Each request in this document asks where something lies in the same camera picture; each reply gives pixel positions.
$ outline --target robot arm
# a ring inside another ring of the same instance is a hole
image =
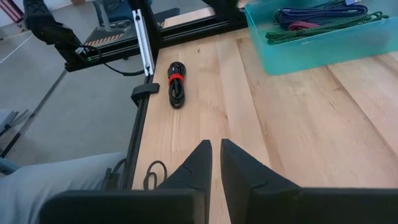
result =
[[[54,45],[67,63],[81,62],[88,51],[73,30],[55,21],[44,0],[24,0],[25,24],[28,29],[48,45]]]

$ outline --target black cable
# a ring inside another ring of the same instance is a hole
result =
[[[141,75],[143,74],[145,71],[141,70],[141,71],[136,71],[136,72],[120,72],[119,70],[116,70],[115,68],[110,67],[107,63],[104,63],[105,66],[107,66],[108,68],[110,68],[111,70],[113,70],[114,72],[117,72],[119,74],[122,74],[124,76],[137,76],[137,75]]]
[[[160,164],[163,167],[164,170],[164,178],[163,178],[163,182],[166,181],[167,179],[167,168],[166,165],[162,162],[162,161],[154,161],[153,163],[151,163],[147,169],[147,174],[145,175],[144,178],[144,190],[149,190],[149,178],[151,176],[154,176],[154,188],[157,187],[157,175],[155,172],[151,172],[150,170],[152,169],[152,167],[156,164]]]
[[[112,174],[113,174],[113,175],[116,175],[116,174],[118,173],[120,167],[121,167],[125,162],[126,162],[126,158],[120,160],[120,161],[116,164],[116,166],[113,168]]]
[[[183,78],[185,76],[185,65],[181,62],[171,63],[167,75],[169,76],[169,100],[174,109],[184,105],[185,92]]]
[[[102,53],[101,53],[101,50],[99,48],[94,47],[94,46],[90,46],[90,45],[80,45],[79,47],[83,47],[84,49],[95,50],[97,52],[97,54],[98,54],[98,58],[96,58],[95,60],[90,60],[90,59],[82,57],[80,54],[77,54],[82,60],[84,60],[86,62],[90,62],[90,63],[96,63],[96,62],[99,62],[99,60],[101,60]],[[112,71],[114,71],[116,73],[119,73],[119,74],[121,74],[123,76],[126,76],[126,77],[132,77],[132,76],[141,75],[141,74],[143,74],[145,72],[144,70],[140,70],[140,71],[136,71],[136,72],[121,72],[121,71],[109,66],[107,63],[104,63],[104,65],[107,66],[108,68],[110,68]]]

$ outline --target black metal frame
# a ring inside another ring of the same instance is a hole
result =
[[[159,50],[162,48],[242,29],[248,26],[244,12],[239,12],[239,10],[236,9],[235,16],[231,19],[210,16],[160,30],[147,0],[129,0],[129,5],[132,9],[141,10],[155,63]],[[104,46],[100,48],[100,50],[103,55],[98,62],[82,62],[75,65],[65,64],[65,68],[69,72],[72,72],[113,60],[138,55],[140,53],[136,37]],[[152,83],[152,81],[153,76],[146,77],[144,84]],[[123,176],[121,177],[121,187],[123,189],[131,189],[132,187],[148,104],[149,96],[143,97],[138,103],[136,120],[134,122],[127,154],[127,162]]]

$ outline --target gray floor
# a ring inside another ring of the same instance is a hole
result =
[[[190,4],[179,0],[154,0],[152,6],[154,12],[181,7],[184,13],[203,8],[205,4],[200,0]],[[68,6],[53,14],[56,20],[71,27],[81,40],[96,27],[91,4]],[[13,37],[7,41],[18,46],[24,38]],[[5,41],[0,41],[0,55],[7,55],[10,49],[3,44]],[[0,108],[35,110],[63,72],[63,63],[53,46],[31,37],[0,63]],[[110,65],[124,71],[142,67],[139,55]],[[109,152],[127,153],[136,115],[130,95],[143,80],[142,75],[122,77],[104,65],[67,73],[8,158],[24,166]],[[0,149],[8,145],[21,126],[0,138]]]
[[[3,62],[13,51],[16,51],[22,44],[24,44],[25,41],[28,41],[31,35],[31,32],[25,32],[0,41],[0,63]]]

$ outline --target cable coil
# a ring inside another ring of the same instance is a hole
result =
[[[281,44],[284,42],[299,40],[313,35],[324,34],[327,32],[332,32],[335,30],[345,29],[348,27],[353,27],[388,18],[389,16],[383,15],[382,12],[375,12],[372,14],[365,14],[362,16],[352,17],[309,29],[282,31],[282,32],[268,32],[266,34],[266,38],[268,39],[268,44]]]
[[[154,161],[153,163],[151,163],[147,169],[147,174],[144,177],[144,190],[149,190],[149,178],[151,176],[154,177],[154,189],[157,187],[157,175],[155,172],[152,172],[152,167],[156,164],[160,164],[163,167],[163,171],[164,171],[164,178],[163,178],[163,182],[166,181],[167,179],[167,168],[166,165],[162,162],[162,161]]]
[[[338,0],[310,8],[285,7],[279,9],[274,15],[274,23],[287,30],[291,23],[304,21],[318,25],[335,22],[338,18],[356,17],[368,13],[364,5],[349,5],[345,1]]]
[[[169,76],[169,100],[174,109],[181,108],[185,102],[183,85],[185,72],[185,65],[181,62],[171,63],[167,72]]]

